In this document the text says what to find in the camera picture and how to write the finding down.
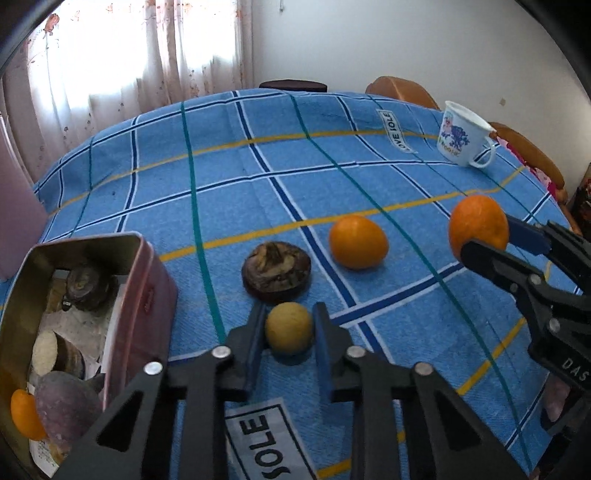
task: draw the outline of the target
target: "purple fruit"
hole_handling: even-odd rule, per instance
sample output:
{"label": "purple fruit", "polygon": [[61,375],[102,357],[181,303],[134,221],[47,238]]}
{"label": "purple fruit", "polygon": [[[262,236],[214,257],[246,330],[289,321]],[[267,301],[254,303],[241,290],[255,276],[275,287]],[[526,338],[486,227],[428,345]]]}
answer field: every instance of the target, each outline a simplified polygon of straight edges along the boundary
{"label": "purple fruit", "polygon": [[35,407],[47,436],[64,453],[102,413],[100,399],[91,385],[57,371],[39,380]]}

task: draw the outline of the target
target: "black stool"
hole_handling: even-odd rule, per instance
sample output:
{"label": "black stool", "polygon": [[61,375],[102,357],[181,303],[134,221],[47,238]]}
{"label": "black stool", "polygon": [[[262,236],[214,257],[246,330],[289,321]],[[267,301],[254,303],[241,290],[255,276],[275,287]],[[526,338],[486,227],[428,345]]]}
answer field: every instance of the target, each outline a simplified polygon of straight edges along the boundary
{"label": "black stool", "polygon": [[259,88],[274,88],[275,90],[287,90],[289,92],[320,92],[325,93],[328,87],[324,83],[309,82],[308,80],[271,80],[263,82]]}

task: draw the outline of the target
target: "mug handle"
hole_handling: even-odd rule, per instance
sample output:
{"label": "mug handle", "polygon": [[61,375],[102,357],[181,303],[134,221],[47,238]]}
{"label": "mug handle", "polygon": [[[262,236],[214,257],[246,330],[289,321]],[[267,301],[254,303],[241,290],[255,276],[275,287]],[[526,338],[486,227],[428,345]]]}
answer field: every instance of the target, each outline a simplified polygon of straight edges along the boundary
{"label": "mug handle", "polygon": [[496,155],[495,141],[491,137],[485,137],[485,138],[486,138],[486,141],[488,142],[488,144],[491,146],[491,154],[488,157],[488,161],[485,163],[478,163],[476,160],[472,159],[472,160],[470,160],[470,165],[472,167],[485,168],[488,165],[490,165],[491,162],[493,161],[493,159],[495,158],[495,155]]}

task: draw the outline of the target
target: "orange fruit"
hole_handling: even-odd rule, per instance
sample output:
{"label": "orange fruit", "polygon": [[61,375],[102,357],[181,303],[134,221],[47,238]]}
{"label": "orange fruit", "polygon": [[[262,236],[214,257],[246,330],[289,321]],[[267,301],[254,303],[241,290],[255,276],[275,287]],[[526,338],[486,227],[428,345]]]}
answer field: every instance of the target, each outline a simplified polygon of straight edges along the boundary
{"label": "orange fruit", "polygon": [[10,399],[10,415],[19,432],[30,440],[43,440],[47,433],[35,409],[35,397],[25,390],[15,390]]}
{"label": "orange fruit", "polygon": [[504,250],[509,243],[509,222],[505,212],[492,198],[472,195],[453,209],[449,219],[449,245],[458,260],[466,242],[480,240]]}
{"label": "orange fruit", "polygon": [[347,215],[336,222],[329,233],[334,259],[347,268],[375,267],[388,253],[388,238],[375,222],[360,215]]}

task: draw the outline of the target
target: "white mug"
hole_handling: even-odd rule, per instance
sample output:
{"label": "white mug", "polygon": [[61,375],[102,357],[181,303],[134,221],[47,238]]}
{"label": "white mug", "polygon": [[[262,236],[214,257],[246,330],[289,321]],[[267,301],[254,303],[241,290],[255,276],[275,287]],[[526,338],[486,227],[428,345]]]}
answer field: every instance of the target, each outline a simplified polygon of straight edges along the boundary
{"label": "white mug", "polygon": [[[437,139],[437,149],[448,160],[461,167],[484,168],[496,155],[495,141],[488,135],[495,129],[472,110],[454,102],[445,102],[443,122]],[[476,160],[482,144],[488,142],[491,154],[486,162]]]}

